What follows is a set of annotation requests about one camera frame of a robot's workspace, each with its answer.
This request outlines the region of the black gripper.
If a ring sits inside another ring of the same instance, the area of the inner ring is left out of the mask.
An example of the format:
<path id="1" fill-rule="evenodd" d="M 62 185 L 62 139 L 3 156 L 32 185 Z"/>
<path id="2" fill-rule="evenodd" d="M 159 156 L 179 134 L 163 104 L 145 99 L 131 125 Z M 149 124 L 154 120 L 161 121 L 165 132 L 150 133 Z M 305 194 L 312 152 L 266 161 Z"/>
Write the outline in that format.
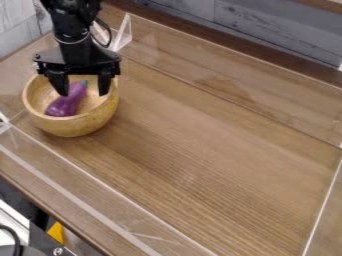
<path id="1" fill-rule="evenodd" d="M 86 46 L 61 44 L 34 55 L 38 72 L 47 74 L 51 85 L 62 96 L 69 95 L 69 76 L 98 75 L 99 95 L 110 91 L 111 75 L 121 74 L 122 57 L 114 51 L 91 42 Z"/>

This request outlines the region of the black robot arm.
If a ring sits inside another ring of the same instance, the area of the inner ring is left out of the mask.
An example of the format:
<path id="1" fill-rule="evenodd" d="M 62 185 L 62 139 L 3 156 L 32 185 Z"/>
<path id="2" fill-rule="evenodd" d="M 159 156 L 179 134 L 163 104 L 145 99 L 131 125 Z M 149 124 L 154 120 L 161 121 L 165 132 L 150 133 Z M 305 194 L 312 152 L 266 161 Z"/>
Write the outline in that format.
<path id="1" fill-rule="evenodd" d="M 110 50 L 113 39 L 102 43 L 91 32 L 98 23 L 113 36 L 111 28 L 98 17 L 102 0 L 41 0 L 53 21 L 54 49 L 34 56 L 37 71 L 45 75 L 55 89 L 67 96 L 70 75 L 97 75 L 99 95 L 105 96 L 111 79 L 121 74 L 121 55 Z"/>

